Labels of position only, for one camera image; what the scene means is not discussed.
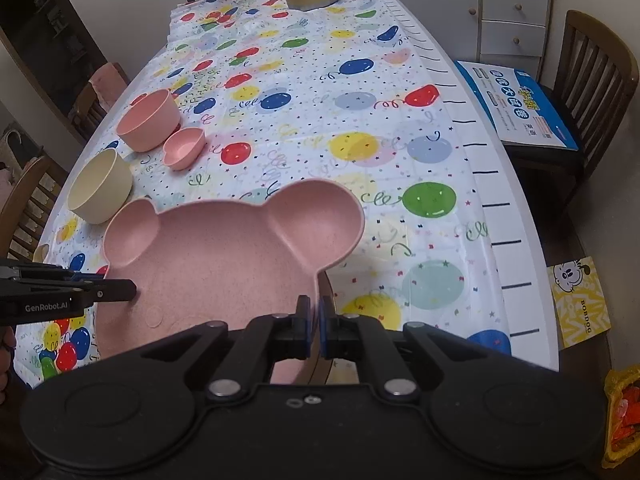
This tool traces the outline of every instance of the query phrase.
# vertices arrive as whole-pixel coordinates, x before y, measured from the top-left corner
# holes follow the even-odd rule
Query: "tablecloth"
[[[161,148],[132,152],[115,133],[130,105],[93,152],[116,147],[134,175],[129,200],[148,196],[160,211],[215,198],[261,203],[309,177],[340,182],[362,202],[366,228],[328,271],[338,311],[395,330],[421,320],[509,353],[463,139],[398,25],[380,0],[309,12],[285,0],[180,6],[136,94],[170,88],[182,125],[205,129],[204,152],[179,172],[162,165]],[[107,224],[89,225],[66,208],[49,221],[47,263],[105,271]],[[99,359],[94,307],[79,319],[22,326],[17,338],[15,368],[32,386]]]

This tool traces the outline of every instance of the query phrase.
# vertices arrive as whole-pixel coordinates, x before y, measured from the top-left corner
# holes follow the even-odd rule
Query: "cabinet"
[[[540,78],[551,0],[400,0],[453,60]]]

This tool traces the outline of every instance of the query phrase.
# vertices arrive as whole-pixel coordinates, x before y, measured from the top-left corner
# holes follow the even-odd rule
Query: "chair seat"
[[[507,155],[514,165],[530,167],[544,167],[546,170],[556,170],[562,173],[569,173],[579,178],[584,172],[584,151],[580,142],[578,125],[571,112],[564,105],[558,102],[553,96],[552,90],[540,85],[546,97],[558,112],[562,122],[572,134],[578,151],[565,150],[563,148],[548,148],[545,146],[529,146],[526,144],[508,144],[504,147]]]

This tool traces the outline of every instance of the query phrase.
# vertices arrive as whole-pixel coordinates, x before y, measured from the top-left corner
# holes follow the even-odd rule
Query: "chair backrest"
[[[554,85],[578,126],[589,176],[618,130],[638,86],[638,62],[609,27],[569,10]]]
[[[49,183],[41,180],[48,175]],[[67,173],[47,155],[28,165],[0,212],[0,257],[31,261]]]
[[[107,112],[100,106],[94,87],[91,83],[87,83],[78,94],[68,118],[80,135],[89,140],[106,114]]]

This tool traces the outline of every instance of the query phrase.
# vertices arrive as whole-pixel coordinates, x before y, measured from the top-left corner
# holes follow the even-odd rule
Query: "table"
[[[130,200],[149,196],[159,210],[207,198],[262,203],[286,181],[331,178],[354,192],[367,218],[354,253],[328,271],[340,312],[374,315],[395,330],[423,320],[557,367],[526,201],[441,48],[397,0],[340,0],[308,13],[278,1],[203,0],[174,10],[166,50],[73,168],[42,237],[47,262],[92,272],[104,265],[106,226],[87,225],[65,202],[86,161],[107,146],[130,163]],[[161,165],[161,149],[133,153],[114,134],[134,97],[169,85],[183,123],[203,125],[209,141],[192,168],[175,174]],[[240,164],[225,160],[238,149]],[[98,359],[93,314],[21,327],[15,368],[23,380],[33,386]]]

